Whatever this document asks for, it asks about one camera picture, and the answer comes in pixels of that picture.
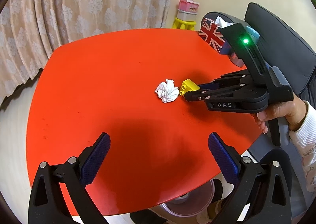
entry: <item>white sleeve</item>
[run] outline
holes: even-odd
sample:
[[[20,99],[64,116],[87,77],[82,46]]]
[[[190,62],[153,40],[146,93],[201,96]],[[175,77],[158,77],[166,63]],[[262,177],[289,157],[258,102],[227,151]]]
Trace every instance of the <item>white sleeve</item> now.
[[[316,191],[316,110],[307,102],[307,115],[297,131],[290,131],[293,144],[303,157],[303,170],[306,174],[307,190]]]

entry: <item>crumpled paper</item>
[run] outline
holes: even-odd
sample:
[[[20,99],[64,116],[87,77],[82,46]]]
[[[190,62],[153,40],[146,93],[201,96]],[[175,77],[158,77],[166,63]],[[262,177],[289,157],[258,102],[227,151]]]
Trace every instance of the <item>crumpled paper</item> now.
[[[179,95],[179,88],[174,86],[172,79],[166,79],[166,83],[160,83],[155,93],[157,93],[163,103],[168,103],[176,100]]]
[[[216,21],[215,21],[216,25],[219,26],[220,28],[225,28],[227,26],[233,25],[232,23],[227,23],[223,20],[222,17],[217,16]]]

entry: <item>union jack tissue box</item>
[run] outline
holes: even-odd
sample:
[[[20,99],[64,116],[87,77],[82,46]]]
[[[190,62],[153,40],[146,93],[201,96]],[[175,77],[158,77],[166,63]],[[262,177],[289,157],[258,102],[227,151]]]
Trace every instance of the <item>union jack tissue box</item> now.
[[[214,20],[203,18],[198,35],[221,55],[230,55],[232,48],[229,43],[225,41],[224,36],[218,31],[218,28],[220,27]]]

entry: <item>beige curtain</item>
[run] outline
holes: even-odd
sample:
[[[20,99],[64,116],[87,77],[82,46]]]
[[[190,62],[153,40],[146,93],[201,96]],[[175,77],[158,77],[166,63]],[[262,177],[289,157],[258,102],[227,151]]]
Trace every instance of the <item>beige curtain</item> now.
[[[59,46],[111,31],[164,27],[170,0],[9,0],[0,13],[0,103]]]

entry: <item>yellow stool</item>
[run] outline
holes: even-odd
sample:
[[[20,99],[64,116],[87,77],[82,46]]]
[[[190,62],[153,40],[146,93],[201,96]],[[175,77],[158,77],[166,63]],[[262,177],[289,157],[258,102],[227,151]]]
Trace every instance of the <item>yellow stool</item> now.
[[[174,19],[172,29],[178,29],[179,24],[181,24],[180,29],[190,29],[194,30],[194,26],[196,25],[196,22],[187,22],[187,21],[182,21],[178,18]]]

